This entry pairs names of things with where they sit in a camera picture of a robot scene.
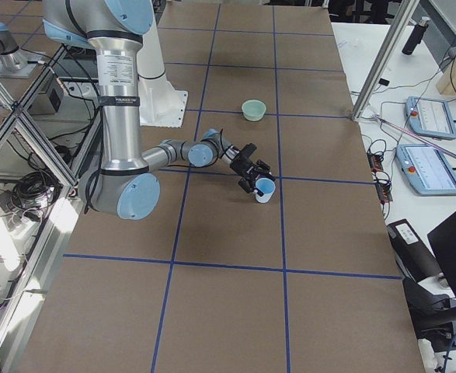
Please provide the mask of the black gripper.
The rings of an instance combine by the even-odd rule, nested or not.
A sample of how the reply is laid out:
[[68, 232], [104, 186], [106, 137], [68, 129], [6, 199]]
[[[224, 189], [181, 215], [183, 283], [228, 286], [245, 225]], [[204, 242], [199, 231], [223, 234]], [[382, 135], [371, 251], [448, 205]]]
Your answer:
[[238, 184], [246, 193], [255, 193], [261, 195], [262, 191], [256, 185], [256, 182], [261, 178], [266, 178], [271, 181], [275, 180], [275, 176], [271, 173], [270, 166], [258, 159], [254, 163], [250, 158], [238, 153], [231, 161], [229, 167], [237, 175], [241, 176]]

